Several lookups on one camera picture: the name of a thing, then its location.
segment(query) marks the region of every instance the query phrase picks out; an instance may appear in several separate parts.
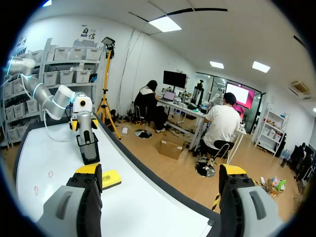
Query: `white table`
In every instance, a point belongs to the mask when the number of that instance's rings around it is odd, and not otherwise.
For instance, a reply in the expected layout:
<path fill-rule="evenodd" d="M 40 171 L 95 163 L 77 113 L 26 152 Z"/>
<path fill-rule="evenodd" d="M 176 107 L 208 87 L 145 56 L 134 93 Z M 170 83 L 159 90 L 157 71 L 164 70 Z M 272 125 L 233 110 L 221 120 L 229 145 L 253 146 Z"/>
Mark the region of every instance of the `white table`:
<path fill-rule="evenodd" d="M 68 124 L 49 126 L 48 129 L 51 136 L 59 139 L 70 132 Z M 120 185 L 101 194 L 102 236 L 218 236 L 219 225 L 217 232 L 213 229 L 220 221 L 219 214 L 188 199 L 157 177 L 129 153 L 106 126 L 94 132 L 99 140 L 103 172 L 114 169 L 122 178 Z M 48 137 L 44 127 L 26 132 L 14 174 L 18 199 L 24 214 L 31 220 L 40 218 L 44 203 L 84 165 L 76 135 L 70 136 L 70 142 L 55 142 Z M 215 222 L 212 227 L 208 225 L 209 220 Z"/>
<path fill-rule="evenodd" d="M 246 135 L 246 130 L 245 130 L 244 127 L 240 127 L 240 128 L 236 131 L 236 133 L 237 133 L 237 139 L 236 139 L 236 141 L 235 141 L 234 147 L 233 147 L 232 150 L 229 152 L 229 156 L 228 156 L 228 158 L 227 158 L 226 164 L 229 164 L 229 163 L 232 161 L 232 159 L 233 159 L 233 157 L 234 157 L 236 151 L 238 150 L 238 147 L 239 147 L 239 145 L 240 145 L 240 143 L 241 143 L 241 141 L 242 141 L 242 139 L 243 139 L 243 136 Z"/>
<path fill-rule="evenodd" d="M 200 131 L 200 127 L 203 124 L 203 119 L 204 119 L 203 116 L 204 116 L 204 114 L 202 112 L 194 112 L 193 110 L 190 110 L 190 109 L 188 109 L 186 107 L 182 107 L 180 105 L 176 105 L 173 102 L 167 102 L 167 101 L 164 101 L 164 100 L 161 100 L 161 99 L 159 99 L 158 102 L 161 103 L 161 104 L 164 104 L 164 105 L 166 105 L 168 107 L 180 110 L 180 112 L 183 111 L 186 114 L 189 114 L 189 115 L 192 115 L 194 117 L 197 117 L 197 119 L 198 119 L 198 121 L 197 121 L 197 128 L 196 128 L 196 131 L 195 131 L 194 134 L 188 132 L 187 130 L 182 129 L 181 127 L 179 127 L 179 126 L 177 126 L 177 125 L 175 125 L 173 123 L 167 122 L 167 124 L 170 125 L 171 127 L 174 127 L 174 128 L 178 129 L 181 132 L 184 132 L 184 133 L 186 133 L 188 135 L 193 136 L 192 142 L 190 143 L 190 146 L 189 146 L 189 150 L 192 150 L 192 148 L 194 146 L 194 143 L 195 143 L 195 141 L 196 141 L 196 139 L 198 137 L 198 133 Z"/>

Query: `cardboard box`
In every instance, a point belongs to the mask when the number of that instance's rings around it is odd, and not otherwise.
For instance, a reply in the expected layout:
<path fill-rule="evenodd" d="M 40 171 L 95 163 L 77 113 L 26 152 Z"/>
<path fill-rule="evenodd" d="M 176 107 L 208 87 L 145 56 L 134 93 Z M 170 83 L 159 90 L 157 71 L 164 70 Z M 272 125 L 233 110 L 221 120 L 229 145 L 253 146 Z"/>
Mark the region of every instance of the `cardboard box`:
<path fill-rule="evenodd" d="M 163 135 L 159 148 L 160 154 L 173 159 L 178 159 L 183 149 L 184 140 L 182 138 L 169 132 Z"/>

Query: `black monitor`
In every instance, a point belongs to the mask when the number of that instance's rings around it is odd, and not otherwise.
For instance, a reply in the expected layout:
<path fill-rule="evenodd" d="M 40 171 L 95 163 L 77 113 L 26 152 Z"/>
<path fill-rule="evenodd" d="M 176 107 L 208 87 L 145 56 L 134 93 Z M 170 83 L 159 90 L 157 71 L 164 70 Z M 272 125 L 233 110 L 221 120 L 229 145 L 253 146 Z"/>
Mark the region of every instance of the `black monitor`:
<path fill-rule="evenodd" d="M 163 72 L 163 84 L 185 88 L 186 79 L 187 75 L 183 73 L 175 73 L 169 71 Z"/>

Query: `wooden floor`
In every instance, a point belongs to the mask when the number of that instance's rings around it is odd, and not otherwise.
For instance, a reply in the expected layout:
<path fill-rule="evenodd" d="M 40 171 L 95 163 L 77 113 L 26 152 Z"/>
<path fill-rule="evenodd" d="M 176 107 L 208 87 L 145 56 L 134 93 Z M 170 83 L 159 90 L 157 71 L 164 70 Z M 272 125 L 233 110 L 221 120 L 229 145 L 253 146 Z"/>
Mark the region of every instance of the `wooden floor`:
<path fill-rule="evenodd" d="M 172 185 L 189 198 L 200 204 L 212 208 L 215 197 L 218 193 L 219 167 L 215 166 L 216 175 L 212 178 L 204 178 L 196 173 L 194 166 L 197 157 L 193 157 L 192 152 L 185 149 L 178 160 L 166 157 L 158 153 L 162 134 L 147 127 L 153 136 L 148 139 L 136 137 L 134 131 L 140 129 L 139 126 L 129 124 L 128 134 L 122 137 L 122 143 L 157 176 Z M 221 164 L 225 161 L 217 158 Z M 297 184 L 293 178 L 295 175 L 287 166 L 280 166 L 281 159 L 273 157 L 254 147 L 249 135 L 244 136 L 239 149 L 237 150 L 231 164 L 243 168 L 247 175 L 257 181 L 260 177 L 268 178 L 277 176 L 286 179 L 285 191 L 274 198 L 278 204 L 278 212 L 283 221 L 288 221 L 294 213 L 296 203 L 294 198 L 300 196 Z"/>

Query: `monitor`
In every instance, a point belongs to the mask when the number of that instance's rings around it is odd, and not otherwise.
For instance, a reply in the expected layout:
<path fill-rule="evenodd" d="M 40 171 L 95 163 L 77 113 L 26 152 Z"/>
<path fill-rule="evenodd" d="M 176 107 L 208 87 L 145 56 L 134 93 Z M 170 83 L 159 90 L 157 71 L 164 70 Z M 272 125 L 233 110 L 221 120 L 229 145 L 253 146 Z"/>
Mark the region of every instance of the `monitor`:
<path fill-rule="evenodd" d="M 183 73 L 175 73 L 169 71 L 163 72 L 163 84 L 185 88 L 186 79 L 187 75 Z"/>
<path fill-rule="evenodd" d="M 242 86 L 234 85 L 227 83 L 226 84 L 226 93 L 231 92 L 236 97 L 236 104 L 246 107 L 247 109 L 251 108 L 255 92 L 244 88 Z"/>

